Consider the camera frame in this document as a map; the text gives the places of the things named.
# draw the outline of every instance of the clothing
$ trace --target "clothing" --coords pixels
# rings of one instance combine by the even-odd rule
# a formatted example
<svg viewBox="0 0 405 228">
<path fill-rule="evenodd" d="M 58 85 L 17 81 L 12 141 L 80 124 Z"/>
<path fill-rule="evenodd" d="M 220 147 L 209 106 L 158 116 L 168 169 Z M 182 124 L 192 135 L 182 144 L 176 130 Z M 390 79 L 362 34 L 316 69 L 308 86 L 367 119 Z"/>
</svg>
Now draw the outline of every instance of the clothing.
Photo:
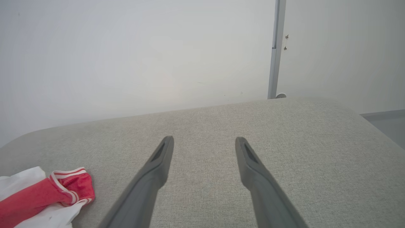
<svg viewBox="0 0 405 228">
<path fill-rule="evenodd" d="M 40 167 L 0 178 L 0 227 L 71 227 L 82 206 L 94 200 L 91 176 L 83 167 L 53 171 Z"/>
</svg>

